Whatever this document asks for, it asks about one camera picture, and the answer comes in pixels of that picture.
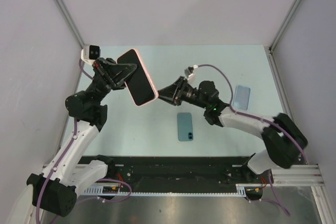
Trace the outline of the green phone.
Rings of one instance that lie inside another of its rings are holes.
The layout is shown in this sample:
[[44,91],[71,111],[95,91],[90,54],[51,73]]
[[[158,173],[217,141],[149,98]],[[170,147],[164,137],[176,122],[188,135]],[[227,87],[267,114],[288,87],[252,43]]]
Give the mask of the green phone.
[[190,113],[177,114],[177,135],[180,142],[188,142],[194,139],[193,121]]

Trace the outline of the light blue phone case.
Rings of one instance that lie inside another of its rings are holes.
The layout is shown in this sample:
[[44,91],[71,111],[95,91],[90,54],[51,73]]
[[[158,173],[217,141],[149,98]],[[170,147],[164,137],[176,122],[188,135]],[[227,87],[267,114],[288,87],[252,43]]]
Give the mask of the light blue phone case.
[[249,106],[250,93],[250,87],[237,85],[233,100],[233,107],[247,111]]

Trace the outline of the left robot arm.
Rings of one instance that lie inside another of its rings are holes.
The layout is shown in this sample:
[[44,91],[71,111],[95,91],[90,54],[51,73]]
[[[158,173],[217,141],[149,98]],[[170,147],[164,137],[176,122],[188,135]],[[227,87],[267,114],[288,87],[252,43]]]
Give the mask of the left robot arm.
[[134,63],[116,63],[101,57],[91,62],[94,76],[85,90],[65,100],[68,114],[74,120],[71,136],[60,148],[41,174],[31,174],[27,185],[33,187],[32,204],[36,208],[36,222],[40,222],[40,210],[67,216],[77,198],[92,184],[102,179],[110,182],[116,169],[109,165],[111,159],[99,156],[82,171],[74,170],[89,144],[98,136],[107,121],[108,107],[102,100],[112,90],[125,88],[125,82],[136,71]]

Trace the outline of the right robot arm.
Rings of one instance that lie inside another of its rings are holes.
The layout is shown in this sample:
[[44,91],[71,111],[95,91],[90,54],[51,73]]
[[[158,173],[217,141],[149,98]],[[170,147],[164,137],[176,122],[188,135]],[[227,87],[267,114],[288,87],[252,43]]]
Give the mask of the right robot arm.
[[212,81],[202,81],[193,88],[185,77],[159,90],[159,98],[171,105],[182,102],[203,108],[204,118],[210,125],[237,129],[263,140],[265,150],[253,154],[242,169],[243,179],[254,183],[261,174],[277,166],[290,169],[303,155],[308,141],[294,121],[284,113],[262,118],[234,111],[219,98],[219,91]]

